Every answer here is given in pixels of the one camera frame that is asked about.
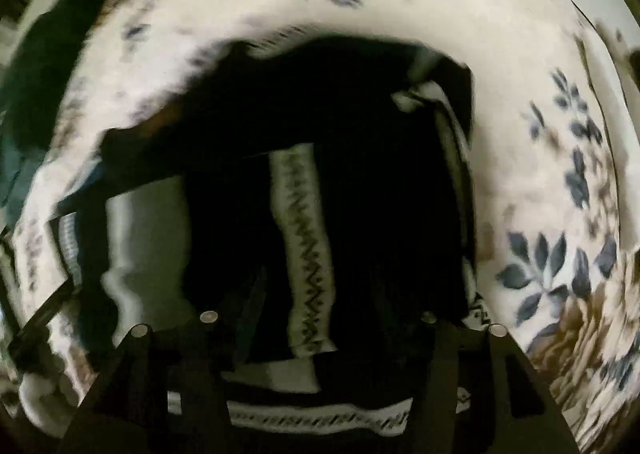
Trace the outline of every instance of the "blanket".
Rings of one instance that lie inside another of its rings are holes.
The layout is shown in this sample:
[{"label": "blanket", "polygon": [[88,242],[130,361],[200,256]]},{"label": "blanket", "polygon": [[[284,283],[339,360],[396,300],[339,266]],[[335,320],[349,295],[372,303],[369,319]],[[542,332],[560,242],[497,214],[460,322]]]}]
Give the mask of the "blanket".
[{"label": "blanket", "polygon": [[[569,0],[108,0],[16,228],[25,312],[65,278],[47,222],[102,133],[152,117],[214,70],[229,41],[258,53],[327,31],[415,41],[474,71],[472,325],[506,325],[544,364],[580,447],[597,450],[640,389],[640,341],[637,312],[620,305],[638,285],[619,250],[614,163],[577,44],[583,30]],[[335,70],[316,73],[308,95]],[[123,262],[103,282],[136,268]],[[56,317],[50,343],[82,395],[91,376],[73,323]]]}]

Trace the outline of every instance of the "dark green cloth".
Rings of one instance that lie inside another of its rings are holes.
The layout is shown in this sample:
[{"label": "dark green cloth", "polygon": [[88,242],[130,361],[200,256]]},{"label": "dark green cloth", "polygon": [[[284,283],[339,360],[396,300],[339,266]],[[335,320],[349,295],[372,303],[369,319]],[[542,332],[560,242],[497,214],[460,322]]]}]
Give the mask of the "dark green cloth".
[{"label": "dark green cloth", "polygon": [[58,0],[31,26],[0,76],[0,205],[12,227],[49,150],[58,108],[105,0]]}]

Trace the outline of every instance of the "black fabric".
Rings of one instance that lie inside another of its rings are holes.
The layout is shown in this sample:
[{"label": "black fabric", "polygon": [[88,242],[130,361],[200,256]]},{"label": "black fabric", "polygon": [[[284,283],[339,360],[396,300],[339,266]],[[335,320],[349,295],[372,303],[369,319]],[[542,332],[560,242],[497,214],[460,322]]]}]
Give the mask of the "black fabric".
[{"label": "black fabric", "polygon": [[388,407],[413,397],[423,383],[428,369],[428,345],[427,342],[421,348],[423,356],[402,363],[356,351],[322,353],[313,357],[316,381],[321,387],[318,393],[282,393],[226,383],[226,398],[252,405],[300,408],[345,402],[362,409]]},{"label": "black fabric", "polygon": [[77,259],[82,272],[78,338],[88,351],[89,361],[101,365],[113,349],[111,337],[118,325],[118,307],[102,287],[102,276],[110,265],[106,206],[89,205],[76,212],[74,220],[76,237],[82,243]]},{"label": "black fabric", "polygon": [[267,152],[313,142],[334,264],[330,339],[340,350],[402,359],[425,309],[448,320],[467,312],[461,215],[434,124],[444,107],[425,101],[404,113],[391,99],[412,86],[408,70],[425,52],[470,127],[470,84],[457,82],[470,73],[421,45],[335,36],[255,59],[236,43],[178,100],[178,121],[146,138],[138,127],[108,131],[97,181],[59,212],[184,175],[192,227],[185,296],[199,311],[215,309],[261,279],[255,335],[243,338],[252,342],[248,359],[288,358],[292,298]]},{"label": "black fabric", "polygon": [[405,452],[401,437],[380,437],[369,430],[356,429],[326,436],[302,434],[270,434],[243,429],[237,434],[241,452],[282,454],[305,452],[309,454],[401,454]]},{"label": "black fabric", "polygon": [[0,203],[10,227],[49,150],[66,84],[104,1],[58,0],[34,22],[2,73]]}]

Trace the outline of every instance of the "black metal frame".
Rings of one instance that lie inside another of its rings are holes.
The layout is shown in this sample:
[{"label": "black metal frame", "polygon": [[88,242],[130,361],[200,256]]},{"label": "black metal frame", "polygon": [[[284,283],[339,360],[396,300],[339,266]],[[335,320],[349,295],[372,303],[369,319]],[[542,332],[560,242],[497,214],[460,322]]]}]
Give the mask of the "black metal frame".
[{"label": "black metal frame", "polygon": [[[180,452],[238,454],[234,436],[241,429],[231,426],[220,377],[221,370],[233,368],[233,334],[221,321],[161,332],[134,327],[82,402],[58,453],[172,452],[166,376],[172,364],[178,366],[182,419],[190,439],[189,449]],[[434,345],[430,370],[402,435],[404,452],[456,451],[458,367],[460,355],[471,353],[484,355],[490,373],[484,397],[474,397],[481,417],[478,452],[578,453],[558,406],[511,336],[436,322],[424,325],[417,340]],[[514,378],[516,372],[524,378]],[[527,408],[518,403],[522,390]]]}]

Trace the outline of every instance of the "metal bolt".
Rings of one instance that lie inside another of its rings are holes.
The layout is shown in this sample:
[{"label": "metal bolt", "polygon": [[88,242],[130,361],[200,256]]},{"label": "metal bolt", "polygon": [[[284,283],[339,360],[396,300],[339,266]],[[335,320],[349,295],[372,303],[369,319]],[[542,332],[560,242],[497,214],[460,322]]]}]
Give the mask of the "metal bolt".
[{"label": "metal bolt", "polygon": [[422,313],[422,322],[427,324],[435,324],[437,321],[438,318],[430,311],[425,311]]},{"label": "metal bolt", "polygon": [[144,324],[138,324],[133,326],[133,328],[131,328],[131,336],[135,337],[136,339],[140,339],[143,336],[145,336],[148,331],[149,331],[148,326]]},{"label": "metal bolt", "polygon": [[494,337],[506,337],[509,334],[509,330],[502,324],[492,324],[489,326],[489,333]]},{"label": "metal bolt", "polygon": [[200,315],[200,322],[211,324],[218,320],[218,313],[215,311],[205,311]]}]

